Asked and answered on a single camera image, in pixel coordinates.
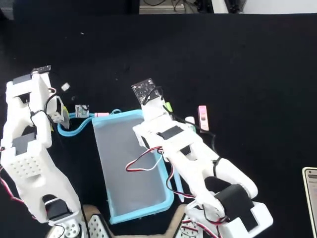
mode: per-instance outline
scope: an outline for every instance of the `red and white wire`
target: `red and white wire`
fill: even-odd
[[[143,168],[136,168],[136,169],[130,169],[129,167],[131,165],[133,165],[135,162],[137,162],[142,156],[146,155],[147,153],[153,151],[153,150],[159,150],[161,149],[162,147],[161,146],[156,146],[156,147],[153,147],[153,148],[150,148],[148,150],[146,150],[145,152],[143,152],[137,159],[129,162],[126,166],[125,166],[125,170],[127,172],[136,172],[136,171],[150,171],[150,170],[153,170],[157,165],[158,163],[160,162],[161,158],[157,161],[157,163],[150,169],[143,169]]]
[[[13,195],[11,189],[9,188],[9,185],[6,183],[6,181],[3,178],[1,178],[1,176],[0,176],[0,182],[4,186],[6,192],[9,195],[11,200],[24,204],[24,202],[20,198],[17,198],[17,197],[15,197]]]
[[[179,192],[179,191],[175,191],[173,190],[172,188],[169,187],[168,185],[168,182],[172,179],[172,177],[174,176],[174,166],[172,165],[172,163],[170,163],[171,165],[171,171],[170,171],[170,175],[168,176],[167,180],[166,180],[166,187],[171,190],[172,192],[174,192],[175,194],[178,194],[178,195],[183,195],[184,197],[186,198],[192,198],[192,199],[195,199],[195,196],[194,195],[191,195],[191,194],[185,194],[183,192]]]
[[[187,223],[193,223],[193,221],[191,220],[184,220],[182,221],[183,224],[187,224]],[[200,222],[194,222],[197,226],[199,226],[200,228],[202,228],[209,236],[211,236],[212,238],[219,238],[218,236],[216,236],[208,227],[206,227],[204,224],[200,223]]]

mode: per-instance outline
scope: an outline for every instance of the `white wall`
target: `white wall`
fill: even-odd
[[[244,13],[285,14],[317,12],[317,0],[247,0]]]

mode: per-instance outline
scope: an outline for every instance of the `white cylinder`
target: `white cylinder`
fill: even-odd
[[[191,123],[195,124],[195,118],[194,117],[186,117],[185,121],[188,121],[188,122],[191,122]],[[188,127],[190,129],[192,129],[194,132],[196,132],[196,128],[193,125],[191,125],[189,123],[186,123],[186,124],[188,125]]]

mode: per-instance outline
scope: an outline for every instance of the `blue cable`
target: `blue cable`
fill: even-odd
[[[121,110],[120,109],[114,109],[110,115],[113,115],[115,113],[120,113]],[[86,118],[81,124],[80,126],[75,129],[75,130],[71,130],[71,131],[67,131],[67,130],[63,130],[62,129],[62,126],[60,123],[57,124],[57,130],[59,132],[60,135],[62,136],[66,136],[66,137],[72,137],[72,136],[76,136],[78,135],[84,128],[85,126],[95,117],[95,114],[94,113],[89,113],[89,117]],[[72,119],[72,118],[76,118],[76,114],[75,113],[70,113],[69,114],[69,119]]]

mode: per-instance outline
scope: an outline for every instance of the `pink connector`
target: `pink connector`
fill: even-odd
[[[110,113],[95,113],[95,117],[96,118],[99,118],[99,117],[106,117],[106,116],[109,116]]]
[[[200,132],[209,131],[207,107],[205,105],[198,106],[199,126],[202,129]]]

